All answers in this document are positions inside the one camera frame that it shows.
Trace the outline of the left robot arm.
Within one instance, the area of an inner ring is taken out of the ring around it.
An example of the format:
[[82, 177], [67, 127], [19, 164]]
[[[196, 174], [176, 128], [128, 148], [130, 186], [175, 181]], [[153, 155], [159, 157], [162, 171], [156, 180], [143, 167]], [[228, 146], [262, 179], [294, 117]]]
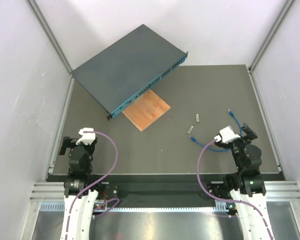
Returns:
[[104, 191], [101, 183], [94, 180], [91, 173], [93, 153], [98, 139], [83, 137], [62, 140], [59, 155], [66, 154], [69, 149], [69, 169], [64, 187], [64, 215], [60, 239], [88, 240], [95, 200]]

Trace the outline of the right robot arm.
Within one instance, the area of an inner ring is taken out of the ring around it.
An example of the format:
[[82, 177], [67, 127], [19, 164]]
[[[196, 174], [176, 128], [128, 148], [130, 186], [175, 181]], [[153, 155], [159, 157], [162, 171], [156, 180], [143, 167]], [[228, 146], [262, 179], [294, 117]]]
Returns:
[[235, 201], [239, 223], [245, 240], [273, 240], [265, 182], [260, 172], [262, 151], [252, 144], [257, 134], [246, 124], [244, 136], [235, 133], [231, 126], [219, 131], [222, 148], [230, 149], [237, 172], [227, 174], [224, 194]]

